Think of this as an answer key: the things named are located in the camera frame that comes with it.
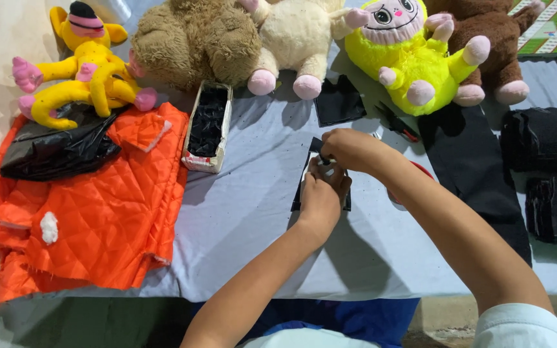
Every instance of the cream plush sheep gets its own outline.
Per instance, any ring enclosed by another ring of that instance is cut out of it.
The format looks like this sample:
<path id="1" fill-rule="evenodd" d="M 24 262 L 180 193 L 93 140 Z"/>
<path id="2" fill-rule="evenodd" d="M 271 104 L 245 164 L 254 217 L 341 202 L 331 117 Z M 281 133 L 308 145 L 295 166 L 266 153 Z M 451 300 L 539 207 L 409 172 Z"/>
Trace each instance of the cream plush sheep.
<path id="1" fill-rule="evenodd" d="M 369 13 L 344 9 L 345 0 L 238 0 L 259 27 L 259 63 L 248 81 L 256 95 L 274 91 L 279 70 L 298 71 L 293 90 L 315 99 L 326 78 L 332 39 L 340 40 L 365 25 Z"/>

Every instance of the neon yellow plush monkey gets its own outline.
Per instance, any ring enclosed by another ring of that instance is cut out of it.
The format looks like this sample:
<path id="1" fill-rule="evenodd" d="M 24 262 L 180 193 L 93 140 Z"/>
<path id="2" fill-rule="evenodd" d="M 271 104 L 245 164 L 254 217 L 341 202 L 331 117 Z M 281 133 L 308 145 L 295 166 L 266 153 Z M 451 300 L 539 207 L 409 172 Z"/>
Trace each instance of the neon yellow plush monkey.
<path id="1" fill-rule="evenodd" d="M 50 11 L 57 36 L 74 55 L 57 63 L 33 65 L 25 59 L 12 59 L 12 75 L 16 84 L 26 93 L 32 93 L 43 82 L 60 82 L 35 95 L 19 99 L 19 108 L 27 118 L 56 130 L 76 128 L 74 121 L 58 119 L 56 109 L 69 102 L 94 105 L 101 117 L 111 115 L 111 109 L 128 103 L 141 111 L 151 109 L 157 99 L 154 89 L 141 89 L 128 73 L 126 63 L 113 55 L 111 42 L 127 39 L 126 30 L 116 24 L 104 24 L 92 8 L 80 1 L 70 5 L 70 15 L 61 7 Z"/>
<path id="2" fill-rule="evenodd" d="M 422 0 L 372 0 L 362 8 L 370 13 L 369 21 L 345 38 L 345 50 L 407 114 L 427 115 L 449 104 L 459 83 L 489 56 L 485 36 L 473 37 L 448 56 L 453 17 L 427 18 Z M 433 32 L 429 40 L 425 28 Z"/>

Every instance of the stuffed animal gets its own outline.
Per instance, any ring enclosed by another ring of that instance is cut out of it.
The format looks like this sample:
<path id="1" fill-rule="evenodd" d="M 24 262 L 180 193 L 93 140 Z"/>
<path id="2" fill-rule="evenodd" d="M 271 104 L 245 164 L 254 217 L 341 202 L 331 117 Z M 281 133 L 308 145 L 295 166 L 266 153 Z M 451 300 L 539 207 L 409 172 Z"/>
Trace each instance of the stuffed animal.
<path id="1" fill-rule="evenodd" d="M 450 103 L 459 83 L 489 54 L 487 37 L 475 36 L 448 56 L 453 19 L 448 14 L 427 18 L 422 0 L 373 0 L 363 9 L 367 24 L 345 38 L 345 50 L 409 115 L 427 115 Z M 433 32 L 429 40 L 426 29 Z"/>
<path id="2" fill-rule="evenodd" d="M 494 92 L 506 105 L 522 102 L 530 88 L 523 82 L 517 61 L 517 41 L 534 24 L 545 3 L 533 0 L 528 6 L 508 16 L 513 0 L 425 0 L 430 13 L 449 12 L 455 20 L 455 32 L 448 41 L 451 53 L 457 52 L 471 37 L 484 35 L 491 41 L 489 58 L 461 83 L 454 101 L 464 107 L 478 105 L 484 91 Z"/>
<path id="3" fill-rule="evenodd" d="M 257 28 L 235 0 L 166 0 L 143 14 L 131 43 L 133 74 L 180 91 L 203 80 L 246 81 L 261 49 Z"/>
<path id="4" fill-rule="evenodd" d="M 368 18 L 363 10 L 344 9 L 345 0 L 238 1 L 260 26 L 261 57 L 248 82 L 256 95 L 274 91 L 279 70 L 294 69 L 293 90 L 302 99 L 315 99 L 326 78 L 332 39 L 344 38 Z"/>
<path id="5" fill-rule="evenodd" d="M 57 118 L 56 109 L 69 102 L 85 102 L 96 107 L 101 117 L 111 115 L 111 109 L 128 103 L 141 111 L 154 107 L 157 92 L 141 89 L 128 73 L 122 59 L 113 55 L 111 41 L 123 42 L 126 30 L 116 24 L 104 24 L 92 8 L 80 1 L 70 5 L 70 15 L 61 7 L 50 11 L 57 36 L 74 52 L 72 57 L 57 63 L 33 65 L 21 57 L 12 59 L 14 81 L 25 93 L 34 92 L 43 82 L 63 79 L 35 95 L 19 99 L 19 109 L 27 118 L 56 130 L 70 130 L 77 123 Z"/>

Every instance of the pink plush foot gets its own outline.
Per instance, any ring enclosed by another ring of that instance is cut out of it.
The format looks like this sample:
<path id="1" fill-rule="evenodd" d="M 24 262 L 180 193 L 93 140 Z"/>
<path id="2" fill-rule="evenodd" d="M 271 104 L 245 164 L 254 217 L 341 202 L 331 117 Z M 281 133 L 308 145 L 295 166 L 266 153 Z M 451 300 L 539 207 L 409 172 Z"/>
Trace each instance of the pink plush foot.
<path id="1" fill-rule="evenodd" d="M 77 72 L 75 79 L 81 82 L 90 82 L 92 80 L 93 72 L 96 71 L 98 66 L 94 63 L 83 63 Z"/>
<path id="2" fill-rule="evenodd" d="M 32 115 L 32 107 L 36 102 L 36 97 L 33 95 L 24 95 L 19 98 L 19 110 L 23 116 L 27 117 L 30 120 L 34 120 L 34 115 Z M 48 115 L 52 118 L 57 118 L 57 111 L 51 110 L 49 111 Z"/>
<path id="3" fill-rule="evenodd" d="M 462 107 L 473 107 L 484 100 L 484 91 L 479 85 L 464 85 L 459 87 L 453 102 Z"/>
<path id="4" fill-rule="evenodd" d="M 435 88 L 424 80 L 416 80 L 407 90 L 407 100 L 417 107 L 422 107 L 433 99 Z"/>
<path id="5" fill-rule="evenodd" d="M 437 27 L 449 20 L 453 20 L 453 15 L 451 15 L 450 13 L 433 14 L 430 15 L 425 21 L 425 27 L 429 29 L 429 31 L 434 32 Z"/>
<path id="6" fill-rule="evenodd" d="M 155 89 L 148 87 L 137 92 L 137 96 L 134 99 L 134 106 L 139 109 L 139 111 L 149 111 L 154 108 L 156 101 L 159 98 L 158 92 Z"/>
<path id="7" fill-rule="evenodd" d="M 257 11 L 259 0 L 238 0 L 242 7 L 249 13 Z"/>
<path id="8" fill-rule="evenodd" d="M 541 14 L 545 10 L 545 3 L 541 0 L 532 0 L 528 6 L 532 7 L 536 14 Z"/>
<path id="9" fill-rule="evenodd" d="M 379 68 L 379 83 L 390 86 L 397 81 L 397 74 L 389 67 Z"/>
<path id="10" fill-rule="evenodd" d="M 481 65 L 489 57 L 490 50 L 491 42 L 487 36 L 475 36 L 465 46 L 463 57 L 469 66 Z"/>
<path id="11" fill-rule="evenodd" d="M 496 100 L 505 105 L 521 103 L 528 98 L 530 87 L 523 81 L 513 81 L 495 91 Z"/>
<path id="12" fill-rule="evenodd" d="M 445 23 L 436 28 L 431 38 L 440 42 L 448 42 L 448 39 L 451 38 L 451 35 L 454 31 L 455 22 L 453 22 L 452 20 L 447 20 Z"/>
<path id="13" fill-rule="evenodd" d="M 370 15 L 362 9 L 351 9 L 345 16 L 345 24 L 352 29 L 364 27 L 369 22 Z"/>
<path id="14" fill-rule="evenodd" d="M 12 58 L 12 76 L 20 90 L 25 93 L 35 92 L 44 81 L 42 71 L 21 57 Z"/>
<path id="15" fill-rule="evenodd" d="M 128 70 L 128 73 L 134 77 L 143 77 L 146 74 L 145 69 L 134 57 L 134 51 L 132 48 L 128 51 L 128 65 L 126 65 L 126 69 Z"/>
<path id="16" fill-rule="evenodd" d="M 293 83 L 293 91 L 302 100 L 312 100 L 321 93 L 321 81 L 313 75 L 302 75 Z"/>
<path id="17" fill-rule="evenodd" d="M 259 69 L 252 73 L 248 81 L 248 89 L 254 95 L 266 95 L 274 91 L 277 78 L 268 70 Z"/>

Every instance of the brown plush monkey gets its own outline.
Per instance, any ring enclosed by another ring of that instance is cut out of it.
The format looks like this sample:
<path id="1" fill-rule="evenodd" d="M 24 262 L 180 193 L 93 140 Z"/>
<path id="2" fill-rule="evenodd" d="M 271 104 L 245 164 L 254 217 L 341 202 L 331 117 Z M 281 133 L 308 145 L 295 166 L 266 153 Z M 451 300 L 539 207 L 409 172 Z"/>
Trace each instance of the brown plush monkey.
<path id="1" fill-rule="evenodd" d="M 181 91 L 205 79 L 247 81 L 261 52 L 257 28 L 236 0 L 166 0 L 143 14 L 131 43 L 134 75 Z"/>
<path id="2" fill-rule="evenodd" d="M 454 99 L 464 107 L 478 105 L 484 90 L 492 91 L 506 105 L 522 102 L 530 88 L 523 82 L 517 61 L 517 42 L 545 9 L 533 0 L 513 16 L 513 0 L 424 0 L 429 14 L 447 12 L 455 20 L 455 32 L 448 41 L 451 54 L 463 48 L 471 38 L 484 35 L 491 41 L 489 58 L 464 82 Z"/>

